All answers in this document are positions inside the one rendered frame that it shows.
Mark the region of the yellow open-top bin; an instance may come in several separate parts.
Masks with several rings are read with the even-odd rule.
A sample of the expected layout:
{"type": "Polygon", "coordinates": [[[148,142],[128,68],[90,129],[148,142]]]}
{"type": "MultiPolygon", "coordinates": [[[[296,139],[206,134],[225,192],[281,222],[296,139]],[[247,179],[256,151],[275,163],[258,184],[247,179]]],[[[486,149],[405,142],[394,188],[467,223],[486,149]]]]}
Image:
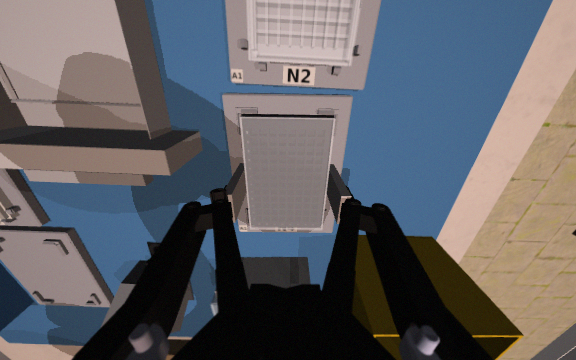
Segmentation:
{"type": "MultiPolygon", "coordinates": [[[[406,238],[445,307],[494,360],[524,336],[433,237],[406,238]]],[[[358,236],[355,271],[352,314],[396,360],[402,360],[401,339],[366,235],[358,236]]]]}

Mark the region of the blue bench mat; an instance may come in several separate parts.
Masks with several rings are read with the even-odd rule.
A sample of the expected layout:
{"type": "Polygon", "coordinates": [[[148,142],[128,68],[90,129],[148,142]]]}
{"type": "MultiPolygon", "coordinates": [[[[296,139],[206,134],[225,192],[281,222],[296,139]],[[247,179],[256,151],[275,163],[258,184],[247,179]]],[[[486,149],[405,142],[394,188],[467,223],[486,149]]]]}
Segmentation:
{"type": "MultiPolygon", "coordinates": [[[[202,151],[147,186],[29,181],[50,221],[74,228],[115,297],[181,208],[232,178],[222,94],[352,95],[341,178],[363,206],[388,206],[405,236],[437,240],[553,0],[381,0],[363,90],[230,78],[225,0],[144,0],[172,130],[202,151]]],[[[332,233],[240,232],[241,257],[308,257],[322,290],[332,233]]],[[[35,301],[0,336],[84,346],[109,307],[35,301]]]]}

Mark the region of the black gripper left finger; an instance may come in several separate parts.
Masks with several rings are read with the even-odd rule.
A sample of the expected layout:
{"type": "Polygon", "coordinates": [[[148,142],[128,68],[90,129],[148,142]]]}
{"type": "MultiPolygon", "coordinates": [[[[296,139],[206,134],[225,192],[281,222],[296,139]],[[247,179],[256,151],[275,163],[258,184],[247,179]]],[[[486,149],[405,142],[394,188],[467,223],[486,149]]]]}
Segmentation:
{"type": "Polygon", "coordinates": [[[213,229],[220,360],[263,360],[234,224],[246,196],[244,163],[211,204],[186,203],[125,303],[71,360],[166,360],[206,231],[213,229]],[[213,219],[213,221],[212,221],[213,219]]]}

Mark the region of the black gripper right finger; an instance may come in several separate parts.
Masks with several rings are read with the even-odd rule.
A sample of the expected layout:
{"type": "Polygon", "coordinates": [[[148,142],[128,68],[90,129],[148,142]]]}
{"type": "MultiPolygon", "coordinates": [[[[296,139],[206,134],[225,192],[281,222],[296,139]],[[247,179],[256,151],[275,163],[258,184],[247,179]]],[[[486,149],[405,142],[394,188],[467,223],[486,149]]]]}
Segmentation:
{"type": "Polygon", "coordinates": [[[334,164],[327,196],[339,226],[306,360],[348,360],[359,230],[370,245],[402,360],[493,360],[445,307],[388,206],[362,206],[334,164]]]}

